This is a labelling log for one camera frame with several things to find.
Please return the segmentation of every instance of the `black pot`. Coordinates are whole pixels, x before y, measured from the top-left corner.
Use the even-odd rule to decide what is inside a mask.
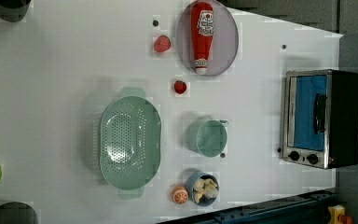
[[[0,18],[4,21],[20,21],[27,14],[31,0],[0,0]]]
[[[37,224],[37,214],[26,203],[5,203],[0,206],[0,224]]]

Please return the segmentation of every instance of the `red ketchup bottle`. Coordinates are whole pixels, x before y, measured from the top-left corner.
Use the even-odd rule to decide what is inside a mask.
[[[213,40],[213,8],[206,2],[199,2],[191,9],[191,39],[196,72],[205,75]]]

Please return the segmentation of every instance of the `round plate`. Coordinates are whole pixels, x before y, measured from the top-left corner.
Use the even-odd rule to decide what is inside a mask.
[[[179,20],[176,43],[177,50],[185,66],[196,73],[193,44],[191,42],[191,8],[200,1],[190,4]],[[208,59],[206,76],[224,73],[234,62],[238,51],[238,29],[231,13],[225,6],[214,0],[202,0],[213,8],[213,41]]]

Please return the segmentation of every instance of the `white table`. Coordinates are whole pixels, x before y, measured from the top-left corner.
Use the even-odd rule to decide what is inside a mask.
[[[189,3],[34,0],[26,21],[0,21],[0,204],[26,202],[45,224],[153,223],[335,186],[334,170],[284,162],[276,149],[285,72],[337,68],[340,35],[230,10],[236,61],[221,76],[194,76],[174,49],[152,50],[161,34],[174,44]],[[170,89],[177,78],[190,84],[185,97]],[[163,122],[158,173],[129,200],[97,158],[101,115],[125,86],[144,88]],[[184,147],[186,125],[201,114],[229,120],[225,159]],[[172,188],[197,169],[218,178],[216,202],[174,204]]]

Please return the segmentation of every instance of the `green bowl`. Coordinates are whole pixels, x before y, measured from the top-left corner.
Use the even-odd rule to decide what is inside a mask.
[[[216,157],[226,147],[226,127],[226,120],[196,120],[187,132],[188,146],[206,157]]]

